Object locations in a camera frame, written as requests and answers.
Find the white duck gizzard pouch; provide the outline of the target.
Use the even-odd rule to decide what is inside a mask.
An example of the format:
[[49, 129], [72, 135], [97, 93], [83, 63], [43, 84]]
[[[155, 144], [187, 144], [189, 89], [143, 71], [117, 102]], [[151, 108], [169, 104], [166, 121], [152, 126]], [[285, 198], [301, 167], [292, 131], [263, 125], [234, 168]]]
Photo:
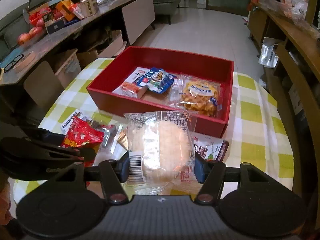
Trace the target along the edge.
[[192, 132], [191, 136], [194, 142], [195, 153], [206, 161], [223, 161], [229, 146], [228, 141], [196, 132]]

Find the white Kaprons wafer pack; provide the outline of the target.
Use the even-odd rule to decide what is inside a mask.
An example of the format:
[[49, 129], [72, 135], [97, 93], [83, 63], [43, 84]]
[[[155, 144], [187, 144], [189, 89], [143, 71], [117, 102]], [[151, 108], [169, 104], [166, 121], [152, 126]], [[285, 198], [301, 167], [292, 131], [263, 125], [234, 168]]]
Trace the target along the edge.
[[81, 120], [84, 121], [88, 121], [91, 120], [91, 117], [87, 114], [85, 114], [84, 112], [80, 111], [79, 109], [76, 109], [65, 121], [62, 122], [61, 124], [61, 131], [63, 134], [66, 134], [69, 127], [71, 126], [72, 122], [73, 122], [73, 118], [74, 117], [78, 117]]

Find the dark clear snack bag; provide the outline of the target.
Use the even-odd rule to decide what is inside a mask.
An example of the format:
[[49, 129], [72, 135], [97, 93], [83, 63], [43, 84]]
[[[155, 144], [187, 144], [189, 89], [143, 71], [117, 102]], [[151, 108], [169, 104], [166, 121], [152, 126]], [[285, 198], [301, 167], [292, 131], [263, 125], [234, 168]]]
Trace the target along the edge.
[[105, 160], [119, 160], [126, 153], [126, 148], [123, 148], [118, 142], [120, 133], [123, 129], [122, 124], [106, 125], [102, 122], [90, 120], [89, 125], [97, 131], [104, 133], [94, 160], [94, 166], [97, 166]]

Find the red snack bag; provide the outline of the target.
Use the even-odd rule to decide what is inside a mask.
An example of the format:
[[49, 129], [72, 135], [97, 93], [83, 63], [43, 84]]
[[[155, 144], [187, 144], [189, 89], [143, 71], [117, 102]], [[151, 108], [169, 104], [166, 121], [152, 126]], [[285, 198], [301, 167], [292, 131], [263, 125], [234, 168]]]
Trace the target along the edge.
[[95, 129], [96, 125], [98, 128], [100, 127], [100, 124], [91, 118], [80, 119], [75, 116], [61, 143], [61, 147], [91, 148], [97, 154], [104, 132]]

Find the white rice cake bag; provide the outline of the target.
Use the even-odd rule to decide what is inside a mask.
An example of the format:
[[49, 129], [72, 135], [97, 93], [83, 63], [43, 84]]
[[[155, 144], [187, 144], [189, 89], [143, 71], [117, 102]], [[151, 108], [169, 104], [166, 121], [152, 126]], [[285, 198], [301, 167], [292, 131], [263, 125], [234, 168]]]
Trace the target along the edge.
[[197, 118], [188, 111], [128, 113], [127, 142], [130, 194], [192, 197], [200, 189], [194, 172], [191, 133]]

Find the yellow waffle snack bag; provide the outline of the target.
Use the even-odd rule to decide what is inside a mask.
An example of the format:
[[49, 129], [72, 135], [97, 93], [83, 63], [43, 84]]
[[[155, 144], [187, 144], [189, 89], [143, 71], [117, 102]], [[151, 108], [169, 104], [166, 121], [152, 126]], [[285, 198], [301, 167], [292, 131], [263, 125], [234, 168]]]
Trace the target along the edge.
[[167, 105], [205, 116], [215, 117], [221, 94], [221, 84], [191, 75], [180, 75], [184, 89], [170, 89]]

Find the blue snack pack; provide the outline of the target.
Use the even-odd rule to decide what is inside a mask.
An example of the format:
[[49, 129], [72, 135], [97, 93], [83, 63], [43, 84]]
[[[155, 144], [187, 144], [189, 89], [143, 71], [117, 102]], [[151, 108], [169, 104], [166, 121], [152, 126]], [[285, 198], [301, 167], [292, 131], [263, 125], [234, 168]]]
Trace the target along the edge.
[[151, 92], [164, 94], [173, 85], [175, 78], [176, 76], [161, 68], [152, 67], [137, 80], [136, 85], [147, 86]]

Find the gold foil snack pack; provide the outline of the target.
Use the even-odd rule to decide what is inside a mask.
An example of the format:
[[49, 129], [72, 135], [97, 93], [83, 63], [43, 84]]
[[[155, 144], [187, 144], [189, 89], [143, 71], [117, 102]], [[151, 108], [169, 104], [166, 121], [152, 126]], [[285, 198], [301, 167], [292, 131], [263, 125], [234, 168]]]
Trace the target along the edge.
[[125, 149], [129, 149], [127, 140], [127, 130], [123, 130], [117, 136], [117, 142]]

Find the green checkered tablecloth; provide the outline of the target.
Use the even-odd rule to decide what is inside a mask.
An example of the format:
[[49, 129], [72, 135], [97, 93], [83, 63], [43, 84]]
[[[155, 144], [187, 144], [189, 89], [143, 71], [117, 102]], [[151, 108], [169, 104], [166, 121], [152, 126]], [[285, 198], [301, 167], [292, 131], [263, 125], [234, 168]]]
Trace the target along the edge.
[[[76, 110], [109, 124], [125, 122], [124, 118], [99, 111], [86, 90], [111, 61], [111, 58], [96, 59], [82, 70], [58, 97], [39, 127], [61, 133], [63, 121]], [[248, 75], [233, 74], [231, 110], [223, 138], [229, 142], [223, 159], [227, 166], [251, 163], [288, 189], [293, 188], [294, 157], [277, 102]]]

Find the black eyeglasses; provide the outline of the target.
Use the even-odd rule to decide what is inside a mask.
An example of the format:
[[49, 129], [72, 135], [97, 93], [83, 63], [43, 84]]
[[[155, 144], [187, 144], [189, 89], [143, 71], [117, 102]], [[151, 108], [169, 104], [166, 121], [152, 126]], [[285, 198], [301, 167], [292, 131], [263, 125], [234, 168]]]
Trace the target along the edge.
[[17, 55], [10, 63], [6, 65], [6, 67], [4, 68], [4, 73], [7, 73], [12, 68], [14, 68], [16, 64], [18, 64], [21, 61], [21, 59], [23, 59], [23, 57], [23, 54]]

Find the brown cardboard liner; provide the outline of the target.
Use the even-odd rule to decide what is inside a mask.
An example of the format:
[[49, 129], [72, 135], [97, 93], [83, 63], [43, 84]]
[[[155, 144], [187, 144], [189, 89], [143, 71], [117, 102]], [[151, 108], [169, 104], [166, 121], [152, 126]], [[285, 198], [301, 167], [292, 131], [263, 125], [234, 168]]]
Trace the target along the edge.
[[167, 90], [163, 94], [158, 94], [147, 90], [144, 95], [141, 97], [142, 100], [152, 103], [157, 103], [160, 105], [167, 105], [169, 100], [170, 90]]

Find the white barcode snack pack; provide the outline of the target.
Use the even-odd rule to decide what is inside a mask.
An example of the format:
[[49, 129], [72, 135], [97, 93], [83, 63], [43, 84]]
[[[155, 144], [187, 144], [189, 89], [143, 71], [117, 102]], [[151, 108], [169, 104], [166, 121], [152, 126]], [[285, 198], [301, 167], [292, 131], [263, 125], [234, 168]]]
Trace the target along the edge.
[[184, 79], [174, 78], [172, 89], [183, 90], [184, 89]]

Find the red cardboard box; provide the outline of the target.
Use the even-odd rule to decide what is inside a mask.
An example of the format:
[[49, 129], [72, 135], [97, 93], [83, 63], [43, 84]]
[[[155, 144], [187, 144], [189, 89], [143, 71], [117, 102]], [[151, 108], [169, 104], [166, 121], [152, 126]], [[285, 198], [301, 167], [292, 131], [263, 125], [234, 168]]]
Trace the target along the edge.
[[172, 74], [191, 75], [221, 84], [221, 111], [215, 118], [198, 115], [195, 131], [218, 138], [223, 136], [231, 109], [233, 61], [185, 51], [130, 46], [87, 86], [87, 91], [100, 110], [122, 116], [125, 113], [171, 109], [161, 99], [148, 96], [134, 99], [113, 93], [137, 67], [162, 68]]

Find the wooden shelf unit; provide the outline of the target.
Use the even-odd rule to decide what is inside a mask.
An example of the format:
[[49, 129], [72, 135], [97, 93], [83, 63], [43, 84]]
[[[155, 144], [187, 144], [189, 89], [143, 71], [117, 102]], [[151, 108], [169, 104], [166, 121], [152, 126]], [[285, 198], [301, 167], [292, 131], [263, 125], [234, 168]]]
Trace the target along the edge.
[[248, 28], [258, 46], [275, 42], [278, 62], [264, 72], [293, 150], [293, 189], [319, 204], [319, 48], [283, 8], [275, 0], [251, 0]]

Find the silver foil bag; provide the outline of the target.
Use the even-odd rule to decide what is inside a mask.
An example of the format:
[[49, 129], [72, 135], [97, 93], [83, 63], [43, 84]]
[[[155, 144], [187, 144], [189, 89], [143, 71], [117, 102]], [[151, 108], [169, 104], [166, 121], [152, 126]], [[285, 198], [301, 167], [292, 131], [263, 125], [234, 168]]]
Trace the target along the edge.
[[264, 37], [258, 63], [267, 68], [275, 68], [279, 57], [276, 54], [280, 40]]

